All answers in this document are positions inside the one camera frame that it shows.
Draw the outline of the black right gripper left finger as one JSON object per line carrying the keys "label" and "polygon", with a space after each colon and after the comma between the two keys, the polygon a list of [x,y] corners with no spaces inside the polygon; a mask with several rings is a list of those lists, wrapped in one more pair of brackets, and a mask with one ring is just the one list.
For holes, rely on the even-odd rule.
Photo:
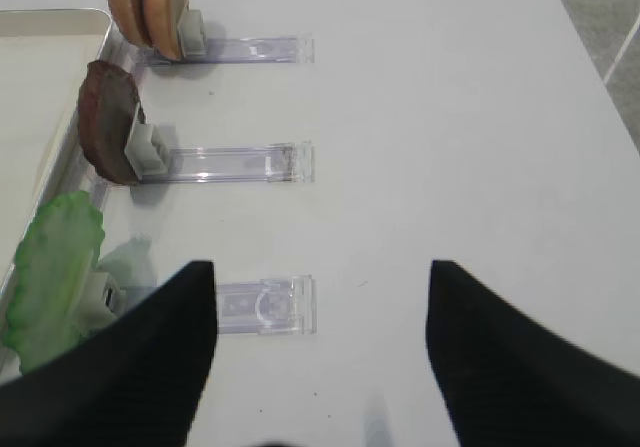
{"label": "black right gripper left finger", "polygon": [[192,261],[90,340],[5,384],[2,445],[185,445],[217,336],[214,265]]}

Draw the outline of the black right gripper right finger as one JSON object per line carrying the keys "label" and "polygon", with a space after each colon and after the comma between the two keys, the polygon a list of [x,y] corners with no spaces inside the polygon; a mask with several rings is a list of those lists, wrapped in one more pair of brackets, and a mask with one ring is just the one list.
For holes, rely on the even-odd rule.
{"label": "black right gripper right finger", "polygon": [[431,264],[426,350],[462,446],[636,446],[639,378],[567,342],[460,265]]}

